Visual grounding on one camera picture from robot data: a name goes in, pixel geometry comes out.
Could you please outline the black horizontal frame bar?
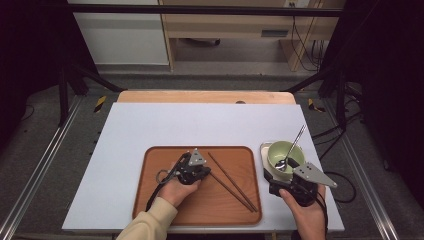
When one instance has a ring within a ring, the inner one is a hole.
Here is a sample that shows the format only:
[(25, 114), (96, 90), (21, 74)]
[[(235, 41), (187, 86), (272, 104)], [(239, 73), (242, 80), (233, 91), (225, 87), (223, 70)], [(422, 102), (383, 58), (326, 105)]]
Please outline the black horizontal frame bar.
[(79, 13), (128, 13), (128, 14), (197, 14), (197, 15), (249, 15), (249, 16), (302, 16), (339, 17), (342, 9), (322, 8), (272, 8), (237, 6), (188, 6), (188, 5), (105, 5), (68, 4)]

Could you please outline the white table sheet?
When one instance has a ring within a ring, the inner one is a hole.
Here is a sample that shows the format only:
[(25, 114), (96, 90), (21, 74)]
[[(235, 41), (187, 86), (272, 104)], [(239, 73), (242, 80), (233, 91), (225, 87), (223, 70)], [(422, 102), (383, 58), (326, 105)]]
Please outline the white table sheet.
[(116, 103), (63, 223), (68, 231), (118, 232), (132, 219), (145, 152), (153, 146), (260, 146), (298, 138), (318, 156), (296, 104)]

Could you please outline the black metal stand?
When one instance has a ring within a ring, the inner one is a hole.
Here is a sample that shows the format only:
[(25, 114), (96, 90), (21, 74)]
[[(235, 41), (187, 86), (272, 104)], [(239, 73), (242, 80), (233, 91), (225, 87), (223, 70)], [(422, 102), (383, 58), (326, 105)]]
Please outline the black metal stand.
[(340, 68), (327, 67), (321, 69), (306, 80), (286, 89), (286, 92), (296, 93), (318, 80), (322, 80), (322, 84), (318, 89), (318, 95), (321, 98), (328, 98), (331, 93), (336, 92), (335, 118), (340, 128), (345, 130), (347, 126), (344, 107), (346, 78)]
[(99, 74), (90, 71), (77, 64), (64, 65), (59, 72), (58, 87), (59, 87), (59, 102), (60, 102), (60, 120), (59, 126), (63, 126), (68, 119), (69, 102), (68, 102), (68, 86), (71, 86), (76, 95), (86, 95), (89, 91), (84, 79), (88, 78), (106, 89), (120, 93), (125, 91), (125, 88), (119, 87), (107, 81)]

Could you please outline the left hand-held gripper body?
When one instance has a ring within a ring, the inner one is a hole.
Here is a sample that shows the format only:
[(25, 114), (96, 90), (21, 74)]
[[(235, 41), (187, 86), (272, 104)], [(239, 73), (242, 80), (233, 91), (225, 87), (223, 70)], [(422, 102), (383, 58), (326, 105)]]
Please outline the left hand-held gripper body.
[(186, 152), (181, 155), (175, 165), (175, 176), (179, 182), (184, 185), (191, 185), (198, 181), (197, 173), (200, 167), (206, 167), (206, 159), (195, 148), (192, 152)]

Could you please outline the black curtain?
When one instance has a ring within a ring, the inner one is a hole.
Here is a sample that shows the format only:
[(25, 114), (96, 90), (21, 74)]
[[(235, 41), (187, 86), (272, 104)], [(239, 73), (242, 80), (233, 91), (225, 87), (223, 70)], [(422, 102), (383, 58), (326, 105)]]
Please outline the black curtain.
[(0, 149), (30, 95), (58, 84), (64, 57), (93, 73), (96, 65), (74, 14), (49, 9), (67, 0), (0, 0)]
[(328, 59), (348, 41), (346, 79), (389, 167), (424, 209), (424, 0), (346, 0)]

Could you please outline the light wooden desk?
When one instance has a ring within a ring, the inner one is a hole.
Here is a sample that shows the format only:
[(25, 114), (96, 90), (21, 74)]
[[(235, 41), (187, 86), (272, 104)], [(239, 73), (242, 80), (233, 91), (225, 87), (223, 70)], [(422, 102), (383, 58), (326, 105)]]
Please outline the light wooden desk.
[[(248, 6), (275, 8), (342, 9), (346, 0), (158, 0), (161, 5)], [(298, 70), (312, 41), (331, 39), (336, 17), (249, 15), (162, 16), (169, 39), (270, 38), (278, 40), (292, 71)]]

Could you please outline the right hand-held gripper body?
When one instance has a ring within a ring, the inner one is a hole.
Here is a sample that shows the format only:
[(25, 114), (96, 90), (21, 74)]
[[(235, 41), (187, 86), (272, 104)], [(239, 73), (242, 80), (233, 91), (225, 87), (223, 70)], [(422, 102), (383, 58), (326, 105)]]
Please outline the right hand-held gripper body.
[(302, 207), (312, 205), (318, 194), (318, 185), (337, 188), (338, 184), (318, 169), (312, 163), (302, 165), (291, 164), (292, 178), (289, 182), (288, 191)]

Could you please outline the yellow black floor tape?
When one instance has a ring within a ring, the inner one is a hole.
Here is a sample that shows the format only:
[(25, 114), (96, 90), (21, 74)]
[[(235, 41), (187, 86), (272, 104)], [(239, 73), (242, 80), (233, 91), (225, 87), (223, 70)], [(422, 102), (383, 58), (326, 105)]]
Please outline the yellow black floor tape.
[(316, 107), (315, 104), (314, 104), (314, 101), (310, 98), (308, 99), (308, 108), (310, 110), (317, 111), (317, 112), (326, 112), (325, 108)]
[(98, 99), (98, 101), (97, 101), (97, 103), (96, 103), (96, 105), (95, 105), (95, 108), (94, 108), (94, 110), (93, 110), (93, 112), (94, 113), (98, 113), (100, 110), (101, 110), (101, 108), (102, 108), (102, 106), (103, 106), (103, 104), (104, 104), (104, 102), (105, 102), (105, 100), (106, 100), (106, 96), (101, 96), (99, 99)]

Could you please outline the person's left hand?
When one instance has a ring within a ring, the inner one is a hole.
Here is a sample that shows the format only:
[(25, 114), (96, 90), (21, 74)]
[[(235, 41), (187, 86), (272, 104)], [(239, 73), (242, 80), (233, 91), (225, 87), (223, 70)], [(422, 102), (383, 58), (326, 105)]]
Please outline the person's left hand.
[(172, 179), (162, 187), (158, 196), (177, 208), (186, 197), (198, 190), (200, 184), (200, 180), (191, 185), (184, 185), (177, 179)]

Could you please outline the brown wooden tray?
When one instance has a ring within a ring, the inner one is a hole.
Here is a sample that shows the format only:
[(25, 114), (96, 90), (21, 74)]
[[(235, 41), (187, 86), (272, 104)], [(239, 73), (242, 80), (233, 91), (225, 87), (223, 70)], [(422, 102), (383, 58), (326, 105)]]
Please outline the brown wooden tray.
[[(189, 150), (188, 147), (180, 146), (156, 146), (146, 151), (133, 216), (146, 209), (147, 202), (157, 187), (157, 181), (165, 176), (163, 171), (170, 169), (171, 165)], [(211, 152), (259, 211), (250, 212), (208, 175), (202, 180), (199, 189), (178, 207), (178, 215), (173, 224), (190, 227), (227, 227), (259, 223), (262, 219), (262, 209), (252, 151), (244, 146), (203, 146), (199, 152), (206, 159), (206, 165), (211, 168), (211, 172), (238, 195), (239, 192), (209, 157), (208, 152)]]

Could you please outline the white rectangular plate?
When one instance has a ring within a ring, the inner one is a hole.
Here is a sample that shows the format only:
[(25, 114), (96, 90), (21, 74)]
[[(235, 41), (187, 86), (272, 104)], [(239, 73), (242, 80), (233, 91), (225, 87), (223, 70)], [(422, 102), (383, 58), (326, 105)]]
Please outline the white rectangular plate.
[(276, 180), (288, 182), (293, 177), (293, 168), (291, 166), (288, 165), (284, 171), (279, 171), (275, 168), (275, 164), (286, 156), (291, 144), (289, 141), (276, 141), (261, 145), (263, 167)]

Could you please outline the white cabinet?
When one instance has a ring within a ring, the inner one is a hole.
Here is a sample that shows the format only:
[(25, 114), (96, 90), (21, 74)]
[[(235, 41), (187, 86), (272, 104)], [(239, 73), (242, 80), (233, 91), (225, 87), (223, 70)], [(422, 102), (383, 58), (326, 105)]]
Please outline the white cabinet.
[(75, 13), (97, 65), (167, 65), (158, 14)]

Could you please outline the light green bowl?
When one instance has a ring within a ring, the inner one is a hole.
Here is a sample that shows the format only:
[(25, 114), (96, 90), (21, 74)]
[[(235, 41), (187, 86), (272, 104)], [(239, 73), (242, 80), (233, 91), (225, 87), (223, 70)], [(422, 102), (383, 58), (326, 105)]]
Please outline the light green bowl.
[(276, 167), (276, 164), (284, 159), (293, 160), (297, 166), (305, 163), (305, 156), (301, 147), (289, 141), (277, 141), (269, 146), (266, 157), (268, 171), (280, 181), (289, 181), (293, 177), (293, 167), (289, 164), (282, 170)]

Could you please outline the metal spoon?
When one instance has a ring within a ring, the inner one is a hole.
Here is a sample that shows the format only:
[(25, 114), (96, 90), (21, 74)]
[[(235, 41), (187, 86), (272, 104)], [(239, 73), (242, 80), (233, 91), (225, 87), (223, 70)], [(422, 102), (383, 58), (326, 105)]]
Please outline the metal spoon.
[(291, 144), (291, 146), (290, 146), (289, 150), (287, 151), (286, 156), (285, 156), (283, 159), (279, 160), (279, 161), (275, 164), (275, 168), (276, 168), (277, 170), (279, 170), (279, 171), (284, 171), (284, 170), (287, 168), (287, 166), (288, 166), (288, 158), (289, 158), (289, 156), (290, 156), (291, 152), (293, 151), (294, 147), (297, 145), (298, 141), (300, 140), (300, 138), (301, 138), (302, 134), (304, 133), (305, 129), (306, 129), (306, 126), (305, 126), (305, 125), (303, 125), (303, 126), (300, 128), (300, 130), (299, 130), (299, 132), (298, 132), (298, 134), (297, 134), (296, 138), (294, 139), (293, 143)]

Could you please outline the person's right hand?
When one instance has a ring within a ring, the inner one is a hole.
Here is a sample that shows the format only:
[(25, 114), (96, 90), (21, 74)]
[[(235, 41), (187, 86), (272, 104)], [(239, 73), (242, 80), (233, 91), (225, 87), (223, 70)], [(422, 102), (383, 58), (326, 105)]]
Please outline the person's right hand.
[(280, 190), (280, 196), (292, 212), (299, 235), (326, 236), (326, 222), (324, 212), (317, 202), (308, 207), (302, 207), (285, 189)]

